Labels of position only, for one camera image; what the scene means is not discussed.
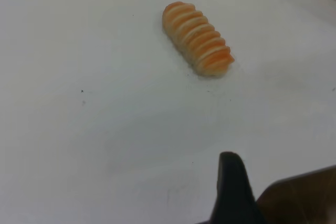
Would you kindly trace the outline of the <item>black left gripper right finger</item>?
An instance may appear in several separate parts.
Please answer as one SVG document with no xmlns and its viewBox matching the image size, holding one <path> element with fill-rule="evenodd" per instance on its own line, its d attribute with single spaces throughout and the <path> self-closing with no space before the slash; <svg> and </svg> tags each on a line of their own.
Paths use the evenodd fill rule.
<svg viewBox="0 0 336 224">
<path fill-rule="evenodd" d="M 278 180 L 257 204 L 268 223 L 335 223 L 335 166 Z"/>
</svg>

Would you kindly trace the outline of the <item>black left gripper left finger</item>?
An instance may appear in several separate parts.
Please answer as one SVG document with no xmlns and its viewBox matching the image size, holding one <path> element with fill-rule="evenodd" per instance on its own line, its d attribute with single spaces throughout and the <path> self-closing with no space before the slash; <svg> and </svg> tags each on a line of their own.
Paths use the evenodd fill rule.
<svg viewBox="0 0 336 224">
<path fill-rule="evenodd" d="M 258 208 L 246 167 L 234 152 L 219 155 L 217 197 L 206 223 L 259 224 L 266 219 Z"/>
</svg>

